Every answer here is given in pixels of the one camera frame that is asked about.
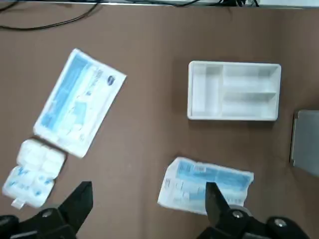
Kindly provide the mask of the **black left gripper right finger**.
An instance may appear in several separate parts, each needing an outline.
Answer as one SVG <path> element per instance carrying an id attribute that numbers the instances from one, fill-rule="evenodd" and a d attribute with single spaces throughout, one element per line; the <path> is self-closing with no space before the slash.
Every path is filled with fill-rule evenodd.
<path id="1" fill-rule="evenodd" d="M 210 222 L 199 239 L 308 239 L 293 220 L 272 216 L 262 223 L 244 207 L 231 207 L 216 183 L 207 182 L 205 208 Z"/>

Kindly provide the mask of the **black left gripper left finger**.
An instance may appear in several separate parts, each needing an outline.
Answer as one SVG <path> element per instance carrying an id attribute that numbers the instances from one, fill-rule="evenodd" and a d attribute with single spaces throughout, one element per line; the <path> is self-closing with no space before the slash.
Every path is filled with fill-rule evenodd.
<path id="1" fill-rule="evenodd" d="M 81 182 L 56 208 L 47 208 L 25 221 L 1 215 L 2 239 L 75 239 L 93 208 L 91 181 Z"/>

